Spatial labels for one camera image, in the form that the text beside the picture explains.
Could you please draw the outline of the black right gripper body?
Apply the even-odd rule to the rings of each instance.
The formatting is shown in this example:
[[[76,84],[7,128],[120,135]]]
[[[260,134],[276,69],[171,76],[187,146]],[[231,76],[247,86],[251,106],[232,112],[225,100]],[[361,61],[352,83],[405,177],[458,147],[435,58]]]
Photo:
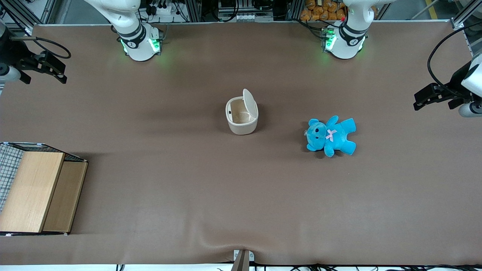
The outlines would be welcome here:
[[[34,37],[16,37],[2,35],[0,38],[0,63],[1,72],[6,73],[7,67],[16,67],[19,70],[32,70],[41,73],[35,54],[29,50],[24,41],[36,41]]]

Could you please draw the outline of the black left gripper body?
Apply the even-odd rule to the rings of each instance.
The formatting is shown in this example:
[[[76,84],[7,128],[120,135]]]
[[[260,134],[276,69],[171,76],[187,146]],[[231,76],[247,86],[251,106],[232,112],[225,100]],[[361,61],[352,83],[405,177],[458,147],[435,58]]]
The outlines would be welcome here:
[[[454,72],[450,81],[447,84],[444,84],[446,90],[441,91],[441,99],[439,102],[448,101],[448,107],[451,110],[476,100],[475,94],[472,94],[470,90],[462,86],[462,81],[468,74],[470,65],[471,62],[468,62]]]

